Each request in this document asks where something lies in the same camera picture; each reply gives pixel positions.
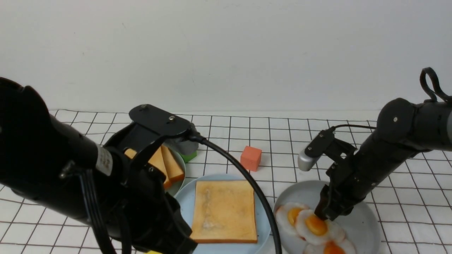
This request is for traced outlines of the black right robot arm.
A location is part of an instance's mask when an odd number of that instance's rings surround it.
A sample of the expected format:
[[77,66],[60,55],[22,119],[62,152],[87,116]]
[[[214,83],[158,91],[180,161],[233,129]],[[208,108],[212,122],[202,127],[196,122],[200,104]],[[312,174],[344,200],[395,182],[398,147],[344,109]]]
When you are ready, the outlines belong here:
[[429,99],[418,104],[403,98],[391,100],[360,148],[337,139],[336,126],[320,131],[312,140],[307,155],[333,160],[315,215],[331,221],[347,216],[407,159],[421,152],[451,151],[451,96],[442,91],[431,67],[420,72],[420,85]]

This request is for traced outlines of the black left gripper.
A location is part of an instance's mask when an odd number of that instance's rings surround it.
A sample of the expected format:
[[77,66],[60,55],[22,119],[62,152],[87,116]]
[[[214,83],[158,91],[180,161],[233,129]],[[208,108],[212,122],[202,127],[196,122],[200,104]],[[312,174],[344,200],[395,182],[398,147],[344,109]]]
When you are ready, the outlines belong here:
[[141,252],[192,254],[197,243],[190,238],[191,228],[182,218],[180,205],[164,189],[166,179],[159,169],[148,163],[160,146],[151,144],[133,159],[124,154],[124,140],[130,123],[115,133],[105,148],[113,152],[113,175],[119,177],[120,236],[113,238],[131,244]]

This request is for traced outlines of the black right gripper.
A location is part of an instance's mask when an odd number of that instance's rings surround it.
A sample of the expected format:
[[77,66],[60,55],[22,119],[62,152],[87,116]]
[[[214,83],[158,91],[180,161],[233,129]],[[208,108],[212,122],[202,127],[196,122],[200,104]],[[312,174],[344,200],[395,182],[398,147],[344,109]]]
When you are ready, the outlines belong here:
[[371,190],[371,181],[365,180],[352,162],[356,147],[334,138],[324,155],[333,160],[326,171],[329,183],[323,186],[314,212],[321,220],[333,221],[349,215]]

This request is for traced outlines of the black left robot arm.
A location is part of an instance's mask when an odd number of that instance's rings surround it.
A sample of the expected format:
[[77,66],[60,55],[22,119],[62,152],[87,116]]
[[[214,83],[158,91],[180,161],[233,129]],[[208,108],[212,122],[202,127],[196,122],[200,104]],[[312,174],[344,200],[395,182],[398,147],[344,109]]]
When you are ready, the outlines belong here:
[[18,196],[92,227],[104,254],[111,239],[124,254],[134,247],[192,254],[197,243],[180,205],[164,189],[165,175],[149,162],[165,144],[190,154],[194,125],[149,104],[129,112],[131,123],[104,146],[52,116],[30,86],[1,78],[1,184]]

